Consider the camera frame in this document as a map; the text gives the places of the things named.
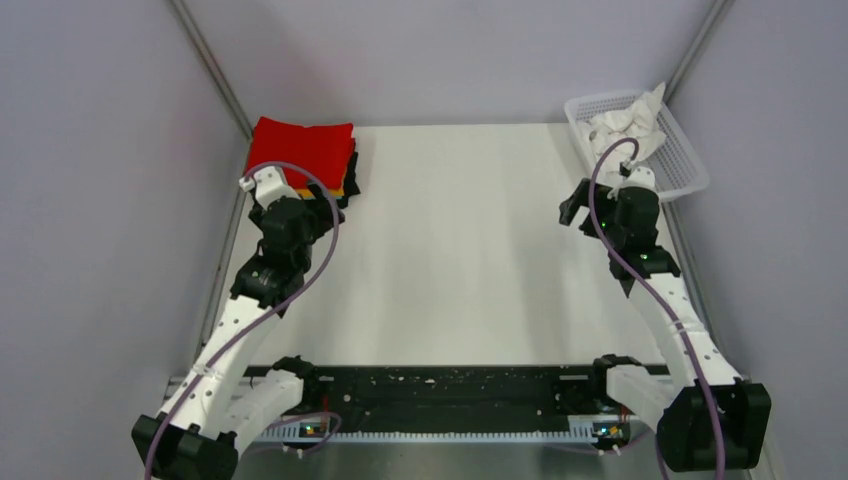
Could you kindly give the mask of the white t shirt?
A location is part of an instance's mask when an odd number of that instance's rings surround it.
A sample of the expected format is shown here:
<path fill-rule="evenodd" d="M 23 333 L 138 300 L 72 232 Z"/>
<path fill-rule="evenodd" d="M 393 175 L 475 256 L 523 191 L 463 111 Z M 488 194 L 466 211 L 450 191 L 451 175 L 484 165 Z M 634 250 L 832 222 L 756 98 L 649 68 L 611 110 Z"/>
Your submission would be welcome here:
<path fill-rule="evenodd" d="M 623 138 L 633 138 L 638 142 L 636 162 L 646 160 L 665 143 L 667 135 L 658 122 L 665 90 L 666 84 L 661 83 L 653 91 L 643 93 L 627 108 L 607 111 L 595 115 L 588 122 L 578 123 L 582 139 L 590 147 L 595 161 Z"/>

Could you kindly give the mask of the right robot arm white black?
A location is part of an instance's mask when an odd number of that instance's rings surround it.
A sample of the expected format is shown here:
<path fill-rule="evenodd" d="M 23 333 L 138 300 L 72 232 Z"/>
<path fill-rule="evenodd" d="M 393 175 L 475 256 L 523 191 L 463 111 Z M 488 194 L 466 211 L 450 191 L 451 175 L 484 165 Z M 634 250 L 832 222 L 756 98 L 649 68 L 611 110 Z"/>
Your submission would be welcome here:
<path fill-rule="evenodd" d="M 559 206 L 569 226 L 599 240 L 609 272 L 645 321 L 671 377 L 665 385 L 632 357 L 608 354 L 586 385 L 600 412 L 619 405 L 655 434 L 674 472 L 748 470 L 758 465 L 772 407 L 764 385 L 747 380 L 721 354 L 690 301 L 681 269 L 658 241 L 661 207 L 645 186 L 619 190 L 584 178 Z"/>

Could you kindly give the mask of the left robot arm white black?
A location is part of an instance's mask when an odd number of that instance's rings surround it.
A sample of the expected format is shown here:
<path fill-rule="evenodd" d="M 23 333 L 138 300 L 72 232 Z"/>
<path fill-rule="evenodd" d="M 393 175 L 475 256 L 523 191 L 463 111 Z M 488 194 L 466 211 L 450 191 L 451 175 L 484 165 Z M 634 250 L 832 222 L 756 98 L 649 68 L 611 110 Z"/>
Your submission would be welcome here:
<path fill-rule="evenodd" d="M 266 336 L 329 266 L 344 214 L 318 181 L 310 186 L 311 199 L 285 183 L 249 185 L 258 208 L 258 249 L 237 274 L 190 372 L 155 415 L 139 416 L 132 427 L 146 479 L 230 479 L 282 414 L 291 408 L 308 413 L 319 404 L 318 383 L 288 370 L 268 374 L 239 399 L 233 395 Z M 314 265 L 312 247 L 324 235 L 331 249 Z"/>

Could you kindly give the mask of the yellow folded t shirt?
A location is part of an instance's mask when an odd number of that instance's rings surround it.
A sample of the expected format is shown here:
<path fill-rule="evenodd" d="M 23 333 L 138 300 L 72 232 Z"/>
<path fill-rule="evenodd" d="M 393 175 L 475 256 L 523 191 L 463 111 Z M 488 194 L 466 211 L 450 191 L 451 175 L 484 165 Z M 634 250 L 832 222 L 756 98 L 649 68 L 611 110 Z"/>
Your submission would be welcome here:
<path fill-rule="evenodd" d="M 329 192 L 336 198 L 343 198 L 346 193 L 344 189 L 330 189 Z M 318 188 L 315 191 L 309 189 L 296 189 L 296 193 L 303 199 L 324 198 L 324 192 Z"/>

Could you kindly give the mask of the black folded t shirt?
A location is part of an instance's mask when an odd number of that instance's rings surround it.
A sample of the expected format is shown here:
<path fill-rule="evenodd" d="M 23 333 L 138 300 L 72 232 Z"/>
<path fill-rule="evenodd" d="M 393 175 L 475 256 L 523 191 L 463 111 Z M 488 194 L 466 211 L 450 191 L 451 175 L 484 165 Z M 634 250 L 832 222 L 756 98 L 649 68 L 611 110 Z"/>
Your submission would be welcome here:
<path fill-rule="evenodd" d="M 356 172 L 358 158 L 357 142 L 352 138 L 347 151 L 334 153 L 319 175 L 319 179 L 334 195 L 340 209 L 347 208 L 350 199 L 361 194 Z"/>

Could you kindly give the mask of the red folded t shirt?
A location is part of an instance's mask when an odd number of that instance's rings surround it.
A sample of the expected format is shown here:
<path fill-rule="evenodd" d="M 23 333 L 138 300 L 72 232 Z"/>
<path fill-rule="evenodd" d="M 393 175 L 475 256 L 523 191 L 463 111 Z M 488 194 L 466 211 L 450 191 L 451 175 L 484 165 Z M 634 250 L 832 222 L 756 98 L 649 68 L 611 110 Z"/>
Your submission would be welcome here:
<path fill-rule="evenodd" d="M 246 171 L 274 161 L 291 163 L 343 196 L 355 150 L 353 130 L 352 123 L 303 126 L 262 116 L 254 127 Z"/>

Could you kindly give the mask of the white plastic basket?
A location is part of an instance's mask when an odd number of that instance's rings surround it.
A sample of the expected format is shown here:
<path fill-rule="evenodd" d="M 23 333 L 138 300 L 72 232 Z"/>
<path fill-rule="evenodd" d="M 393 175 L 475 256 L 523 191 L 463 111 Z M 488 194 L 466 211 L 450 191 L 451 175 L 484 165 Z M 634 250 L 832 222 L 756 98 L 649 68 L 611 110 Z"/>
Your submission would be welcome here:
<path fill-rule="evenodd" d="M 587 138 L 578 124 L 608 111 L 623 110 L 641 97 L 643 90 L 617 90 L 574 97 L 564 103 L 573 145 L 588 172 L 597 162 Z M 709 175 L 680 125 L 665 104 L 656 118 L 658 130 L 666 135 L 662 145 L 642 162 L 656 177 L 656 190 L 662 203 L 701 191 L 709 185 Z"/>

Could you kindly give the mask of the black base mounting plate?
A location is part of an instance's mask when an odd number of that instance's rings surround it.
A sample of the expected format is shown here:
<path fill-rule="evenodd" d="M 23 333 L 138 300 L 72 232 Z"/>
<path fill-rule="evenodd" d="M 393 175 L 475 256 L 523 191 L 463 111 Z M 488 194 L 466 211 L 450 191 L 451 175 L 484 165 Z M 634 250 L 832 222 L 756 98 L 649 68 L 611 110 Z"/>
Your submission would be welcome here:
<path fill-rule="evenodd" d="M 588 366 L 273 367 L 305 376 L 286 414 L 334 412 L 344 433 L 556 433 L 579 415 L 626 414 L 597 394 Z"/>

